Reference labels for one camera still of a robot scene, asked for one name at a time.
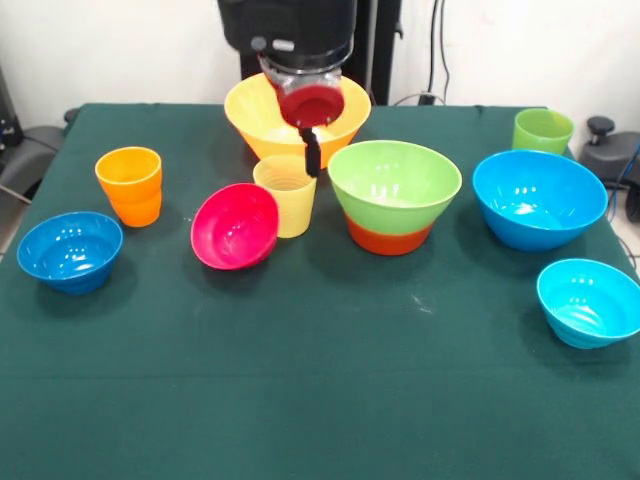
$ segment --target light blue bowl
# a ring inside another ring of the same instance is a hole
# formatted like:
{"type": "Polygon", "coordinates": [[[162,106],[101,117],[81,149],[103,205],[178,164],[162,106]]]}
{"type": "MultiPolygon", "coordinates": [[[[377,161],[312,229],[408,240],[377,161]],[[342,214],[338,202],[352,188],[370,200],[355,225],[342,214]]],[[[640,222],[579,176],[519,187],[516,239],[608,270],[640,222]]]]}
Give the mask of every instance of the light blue bowl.
{"type": "Polygon", "coordinates": [[[120,225],[95,212],[49,218],[18,246],[18,264],[51,288],[82,295],[107,281],[122,248],[120,225]]]}
{"type": "Polygon", "coordinates": [[[640,287],[604,263],[552,263],[538,276],[538,298],[553,331],[572,347],[605,347],[640,331],[640,287]]]}
{"type": "Polygon", "coordinates": [[[553,153],[510,150],[473,172],[487,225],[511,248],[549,250],[570,242],[607,209],[602,182],[579,163],[553,153]]]}

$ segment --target bowl rim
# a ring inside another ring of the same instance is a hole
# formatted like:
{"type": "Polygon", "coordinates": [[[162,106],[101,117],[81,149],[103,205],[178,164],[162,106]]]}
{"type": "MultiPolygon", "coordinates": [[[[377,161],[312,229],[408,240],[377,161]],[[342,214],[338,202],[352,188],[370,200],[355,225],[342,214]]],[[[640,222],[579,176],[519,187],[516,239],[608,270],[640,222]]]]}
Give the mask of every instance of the bowl rim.
{"type": "Polygon", "coordinates": [[[474,191],[478,201],[480,203],[482,203],[482,205],[484,205],[491,212],[495,213],[496,215],[498,215],[503,220],[506,220],[506,221],[508,221],[510,223],[513,223],[514,225],[518,225],[520,227],[531,228],[531,229],[538,230],[538,231],[569,232],[569,231],[580,230],[582,228],[589,227],[590,225],[593,225],[594,223],[596,223],[598,220],[600,220],[602,218],[602,216],[607,211],[607,207],[608,207],[608,204],[609,204],[609,197],[607,195],[607,189],[604,187],[604,185],[602,184],[600,179],[591,170],[589,170],[584,165],[580,165],[580,163],[578,163],[576,160],[573,160],[571,158],[567,158],[567,157],[565,157],[563,155],[559,155],[557,153],[542,152],[542,151],[539,151],[539,150],[526,150],[526,149],[521,149],[520,150],[520,149],[517,149],[517,150],[504,150],[502,152],[493,153],[493,154],[489,155],[488,157],[484,158],[480,163],[478,163],[478,165],[476,165],[476,167],[473,170],[473,175],[471,177],[471,184],[473,185],[473,191],[474,191]],[[592,180],[595,180],[596,181],[596,185],[598,185],[597,188],[600,191],[600,194],[601,194],[601,197],[602,197],[602,200],[603,200],[603,204],[602,204],[602,208],[601,208],[602,211],[593,220],[590,220],[590,221],[587,221],[587,222],[583,222],[583,223],[580,223],[580,224],[577,224],[577,225],[573,225],[571,227],[551,228],[551,227],[540,227],[538,225],[528,225],[528,224],[525,224],[525,223],[517,222],[514,219],[505,216],[499,210],[496,210],[495,208],[493,208],[493,206],[491,206],[482,197],[482,195],[480,195],[478,193],[478,187],[477,187],[478,171],[480,171],[480,168],[483,165],[485,165],[487,162],[489,162],[489,161],[495,161],[496,158],[501,158],[502,156],[514,155],[516,153],[520,153],[520,154],[523,154],[523,153],[524,154],[535,154],[537,156],[546,156],[546,157],[556,158],[558,161],[562,161],[562,162],[565,162],[565,163],[573,165],[572,168],[575,167],[578,170],[582,170],[585,174],[587,174],[587,176],[590,176],[592,180]]]}
{"type": "Polygon", "coordinates": [[[113,150],[109,150],[107,153],[105,153],[104,155],[102,155],[98,161],[96,162],[95,166],[93,167],[94,172],[96,174],[96,177],[98,178],[98,180],[100,180],[101,182],[106,183],[107,185],[135,185],[137,183],[142,183],[145,182],[151,178],[153,178],[155,175],[158,174],[158,171],[162,170],[162,157],[160,156],[160,154],[158,152],[156,152],[155,150],[152,150],[151,148],[148,147],[140,147],[140,146],[128,146],[128,147],[121,147],[121,148],[114,148],[113,150]],[[142,178],[138,178],[136,180],[129,180],[128,182],[114,182],[113,180],[109,180],[108,178],[104,177],[103,175],[100,174],[98,167],[100,166],[100,164],[102,163],[102,161],[107,158],[110,155],[113,155],[114,153],[120,153],[120,152],[124,152],[127,150],[142,150],[144,152],[147,153],[151,153],[153,154],[154,157],[156,157],[156,159],[158,160],[158,164],[156,165],[156,168],[153,169],[153,171],[148,174],[145,177],[142,178]]]}
{"type": "Polygon", "coordinates": [[[541,286],[541,283],[543,281],[542,279],[543,279],[544,275],[546,275],[550,269],[555,268],[558,265],[561,265],[561,264],[564,264],[564,263],[574,263],[574,264],[575,263],[590,263],[590,264],[593,264],[593,265],[597,265],[600,268],[604,268],[606,270],[613,271],[616,275],[618,275],[621,278],[623,278],[625,282],[631,283],[633,286],[635,286],[635,288],[637,290],[640,290],[640,285],[638,285],[638,283],[636,281],[634,281],[629,275],[624,273],[622,270],[619,270],[619,269],[617,269],[615,267],[612,267],[611,265],[608,265],[608,264],[606,264],[604,262],[598,262],[596,260],[591,260],[591,259],[588,259],[588,258],[565,258],[564,260],[558,260],[557,262],[550,263],[545,268],[543,268],[542,271],[538,274],[538,280],[536,281],[536,292],[538,294],[538,300],[542,304],[543,308],[547,312],[549,312],[551,315],[553,315],[553,318],[555,320],[557,320],[558,322],[560,322],[562,325],[566,326],[570,330],[573,330],[573,331],[576,331],[576,332],[580,332],[581,334],[583,334],[585,336],[588,336],[588,337],[599,338],[599,339],[602,339],[602,340],[623,340],[625,338],[629,338],[629,337],[635,335],[636,333],[640,332],[640,322],[638,323],[638,327],[636,327],[634,330],[631,330],[628,333],[625,333],[624,335],[602,335],[602,334],[593,333],[593,332],[585,332],[584,330],[582,330],[580,328],[576,328],[573,325],[569,325],[564,320],[562,320],[561,318],[558,318],[555,314],[553,314],[553,310],[547,304],[546,300],[544,299],[544,297],[542,296],[542,294],[540,292],[540,286],[541,286]]]}
{"type": "Polygon", "coordinates": [[[211,195],[209,195],[206,200],[204,202],[202,202],[202,204],[198,207],[198,210],[196,211],[195,215],[193,216],[193,221],[191,222],[191,232],[189,235],[189,239],[191,242],[191,250],[193,251],[194,255],[198,258],[198,260],[200,260],[203,264],[205,264],[208,267],[211,268],[215,268],[216,270],[225,270],[225,271],[230,271],[230,270],[239,270],[241,268],[247,267],[247,266],[253,266],[254,262],[256,262],[258,259],[262,258],[264,255],[267,254],[267,252],[269,252],[270,249],[273,249],[274,247],[274,243],[277,242],[278,240],[278,226],[280,224],[280,216],[279,214],[276,217],[276,228],[275,228],[275,233],[273,235],[273,239],[269,242],[267,242],[265,244],[265,246],[258,251],[258,253],[254,256],[252,256],[252,258],[248,261],[245,262],[243,265],[241,266],[220,266],[220,265],[214,265],[211,262],[209,262],[208,260],[206,260],[205,258],[203,258],[200,255],[199,249],[197,249],[195,247],[195,241],[194,241],[194,236],[195,236],[195,227],[196,227],[196,220],[197,218],[201,215],[202,210],[204,209],[205,205],[207,203],[209,203],[215,196],[219,195],[220,193],[226,191],[226,190],[230,190],[230,189],[234,189],[237,188],[239,186],[242,187],[246,187],[249,186],[251,188],[258,188],[262,191],[264,191],[272,200],[273,200],[273,204],[275,205],[276,208],[276,212],[278,211],[278,203],[276,202],[276,199],[273,197],[273,195],[271,195],[271,192],[269,192],[269,190],[267,190],[264,187],[261,187],[260,185],[256,185],[255,183],[250,183],[250,182],[241,182],[241,183],[232,183],[231,185],[227,185],[225,187],[222,187],[218,190],[216,190],[215,192],[213,192],[211,195]]]}
{"type": "Polygon", "coordinates": [[[120,250],[122,249],[122,245],[124,243],[124,232],[122,230],[122,227],[120,226],[120,224],[115,221],[113,218],[111,218],[109,215],[105,215],[104,213],[100,213],[100,212],[92,212],[90,210],[79,210],[79,211],[75,211],[75,212],[66,212],[66,213],[61,213],[59,215],[54,215],[53,217],[49,217],[46,220],[43,220],[42,222],[38,223],[35,227],[32,227],[27,233],[24,234],[24,236],[22,237],[22,240],[20,240],[20,243],[18,244],[18,248],[16,249],[16,259],[18,261],[18,265],[20,265],[20,268],[27,273],[28,275],[31,275],[34,278],[37,278],[38,280],[44,281],[44,282],[66,282],[68,280],[77,280],[78,278],[82,278],[88,275],[91,275],[93,273],[95,273],[97,270],[99,270],[100,268],[104,267],[105,265],[108,265],[109,263],[113,262],[115,260],[115,258],[118,256],[118,254],[120,253],[120,250]],[[20,261],[20,251],[23,248],[24,242],[27,240],[27,238],[29,236],[31,236],[32,234],[35,233],[36,230],[38,230],[39,228],[43,227],[44,225],[51,223],[55,220],[58,220],[60,218],[63,217],[70,217],[73,215],[91,215],[91,216],[95,216],[95,217],[102,217],[104,219],[106,219],[108,222],[111,222],[113,225],[115,225],[116,230],[118,232],[118,243],[116,248],[114,249],[113,253],[111,254],[111,256],[105,260],[99,267],[96,267],[94,269],[90,269],[90,270],[85,270],[83,272],[80,273],[76,273],[73,275],[70,275],[68,277],[64,277],[64,278],[51,278],[51,277],[46,277],[44,275],[39,275],[35,272],[33,272],[33,270],[31,270],[30,268],[26,267],[25,265],[23,265],[23,263],[20,261]]]}
{"type": "MultiPolygon", "coordinates": [[[[254,81],[254,82],[255,82],[255,81],[258,81],[258,77],[262,77],[262,78],[264,78],[264,80],[265,80],[266,82],[269,82],[269,80],[266,78],[266,75],[265,75],[264,73],[257,73],[257,74],[255,74],[255,75],[252,75],[252,76],[250,76],[250,77],[247,77],[247,78],[245,78],[244,80],[242,80],[242,81],[238,82],[237,84],[235,84],[235,85],[233,86],[233,88],[231,88],[231,90],[229,90],[229,92],[225,95],[223,105],[224,105],[224,114],[225,114],[225,116],[227,117],[227,120],[229,120],[229,122],[231,122],[231,124],[232,124],[232,125],[236,128],[236,130],[238,130],[239,132],[242,132],[243,134],[249,135],[250,137],[257,138],[258,140],[261,140],[261,141],[269,141],[269,142],[272,142],[272,143],[279,143],[279,144],[282,144],[282,145],[304,145],[304,142],[302,141],[302,139],[301,139],[301,138],[300,138],[300,139],[298,139],[298,140],[296,140],[295,142],[291,142],[291,141],[282,141],[282,140],[278,140],[277,142],[273,142],[272,140],[269,140],[269,139],[267,139],[267,138],[265,138],[265,137],[263,137],[263,136],[255,135],[253,132],[249,132],[249,131],[247,131],[247,130],[244,130],[244,129],[240,128],[240,127],[238,126],[238,123],[237,123],[237,122],[235,122],[235,121],[232,119],[231,115],[229,115],[229,102],[230,102],[231,95],[236,91],[236,89],[239,89],[239,88],[240,88],[240,86],[241,86],[244,82],[249,82],[250,80],[251,80],[251,81],[254,81]]],[[[343,82],[343,81],[344,81],[345,83],[347,83],[347,84],[351,85],[351,86],[357,87],[357,89],[359,89],[359,90],[364,94],[364,96],[365,96],[365,97],[367,97],[367,99],[368,99],[369,101],[367,102],[368,107],[367,107],[366,114],[364,115],[364,119],[362,120],[362,122],[361,122],[359,125],[357,125],[357,126],[355,126],[355,127],[351,128],[351,129],[347,130],[347,131],[346,131],[346,132],[344,132],[344,133],[341,133],[339,136],[334,136],[334,137],[332,137],[332,138],[330,138],[330,139],[327,139],[327,140],[324,140],[324,141],[318,141],[318,143],[319,143],[320,145],[324,145],[324,144],[326,144],[326,143],[330,143],[330,142],[333,142],[333,141],[335,141],[335,140],[340,140],[340,139],[343,139],[343,138],[348,137],[349,135],[355,134],[355,132],[357,132],[360,128],[362,128],[362,125],[364,125],[364,124],[365,124],[365,122],[367,121],[367,119],[368,119],[368,118],[369,118],[369,116],[371,115],[371,99],[369,98],[369,95],[367,95],[367,92],[365,91],[365,89],[364,89],[364,88],[362,88],[362,87],[361,87],[357,82],[355,82],[355,81],[351,80],[349,77],[345,77],[344,75],[341,75],[341,76],[340,76],[340,82],[343,82]]]]}
{"type": "Polygon", "coordinates": [[[364,203],[368,203],[369,205],[375,205],[377,207],[381,207],[384,209],[388,209],[388,210],[421,210],[424,208],[429,208],[429,207],[436,207],[438,205],[442,205],[443,203],[446,203],[448,201],[450,201],[451,199],[453,199],[453,197],[455,197],[458,192],[460,191],[460,189],[462,188],[462,172],[460,172],[460,169],[458,168],[458,166],[453,163],[453,161],[447,157],[446,155],[438,152],[437,150],[434,150],[432,148],[429,147],[425,147],[424,145],[419,145],[417,143],[411,143],[411,142],[403,142],[400,140],[365,140],[363,142],[356,142],[356,143],[352,143],[351,145],[348,145],[344,148],[341,148],[340,150],[338,150],[333,157],[331,158],[331,161],[329,162],[329,166],[327,167],[327,173],[329,174],[329,179],[331,180],[331,183],[335,186],[338,187],[341,191],[343,191],[346,195],[349,195],[351,198],[354,198],[356,200],[359,200],[361,202],[364,203]],[[351,193],[349,190],[345,189],[344,186],[342,186],[340,184],[340,182],[338,182],[337,180],[334,179],[333,175],[332,175],[332,165],[333,168],[335,168],[335,161],[336,158],[340,158],[340,155],[342,152],[345,152],[347,150],[353,149],[353,148],[358,148],[358,146],[363,145],[363,144],[375,144],[375,143],[384,143],[384,144],[395,144],[395,145],[409,145],[411,147],[417,147],[418,149],[421,150],[426,150],[429,153],[435,153],[440,159],[446,160],[446,162],[453,167],[454,172],[456,173],[456,179],[457,179],[457,184],[456,187],[452,190],[452,192],[447,195],[446,197],[435,201],[435,202],[430,202],[430,203],[421,203],[418,205],[403,205],[403,206],[399,206],[399,205],[385,205],[383,203],[378,203],[378,202],[373,202],[371,200],[367,200],[364,198],[361,198],[357,195],[354,195],[353,193],[351,193]]]}

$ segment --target red bowl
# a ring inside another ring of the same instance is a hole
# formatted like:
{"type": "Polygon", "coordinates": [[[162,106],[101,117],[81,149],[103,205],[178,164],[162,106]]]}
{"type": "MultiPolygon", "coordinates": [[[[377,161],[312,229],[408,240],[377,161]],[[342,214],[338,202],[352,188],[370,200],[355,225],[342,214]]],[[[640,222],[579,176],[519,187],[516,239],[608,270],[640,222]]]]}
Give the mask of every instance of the red bowl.
{"type": "Polygon", "coordinates": [[[237,183],[211,195],[191,225],[191,248],[218,270],[252,267],[276,245],[278,205],[264,188],[237,183]]]}

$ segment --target bowl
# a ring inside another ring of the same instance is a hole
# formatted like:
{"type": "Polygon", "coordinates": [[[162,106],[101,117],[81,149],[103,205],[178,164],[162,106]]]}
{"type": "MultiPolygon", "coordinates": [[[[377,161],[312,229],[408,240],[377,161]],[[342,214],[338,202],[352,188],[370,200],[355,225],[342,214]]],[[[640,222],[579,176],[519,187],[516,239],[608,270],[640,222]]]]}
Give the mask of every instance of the bowl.
{"type": "MultiPolygon", "coordinates": [[[[351,142],[371,113],[371,100],[360,85],[346,77],[340,80],[345,107],[331,125],[314,132],[322,152],[322,168],[333,154],[351,142]]],[[[224,111],[259,159],[272,155],[304,156],[305,144],[298,130],[280,114],[276,93],[264,74],[237,84],[224,101],[224,111]]]]}
{"type": "Polygon", "coordinates": [[[640,287],[604,263],[552,263],[538,276],[538,298],[553,331],[572,347],[605,347],[640,331],[640,287]]]}
{"type": "Polygon", "coordinates": [[[328,172],[349,221],[362,228],[359,233],[378,234],[376,240],[394,236],[396,243],[404,241],[399,237],[424,233],[462,186],[460,171],[444,155],[391,140],[343,148],[331,160],[328,172]]]}
{"type": "Polygon", "coordinates": [[[96,212],[70,212],[31,229],[18,246],[18,264],[55,290],[82,295],[109,277],[123,242],[122,228],[96,212]]]}
{"type": "Polygon", "coordinates": [[[191,225],[191,247],[202,263],[237,270],[265,260],[276,245],[278,206],[253,183],[237,183],[211,195],[191,225]]]}
{"type": "Polygon", "coordinates": [[[473,189],[482,215],[506,245],[526,252],[570,242],[607,209],[607,192],[569,158],[532,150],[492,155],[476,167],[473,189]]]}

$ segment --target green bowl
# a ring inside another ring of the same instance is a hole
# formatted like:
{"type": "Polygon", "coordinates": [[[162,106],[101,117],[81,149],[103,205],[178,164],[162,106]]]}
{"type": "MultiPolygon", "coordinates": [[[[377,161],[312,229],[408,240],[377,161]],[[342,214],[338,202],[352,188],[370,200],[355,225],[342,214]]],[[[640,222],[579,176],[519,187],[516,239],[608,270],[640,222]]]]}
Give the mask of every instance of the green bowl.
{"type": "Polygon", "coordinates": [[[462,186],[460,170],[444,155],[391,140],[345,147],[333,156],[328,171],[351,220],[388,235],[428,227],[462,186]]]}

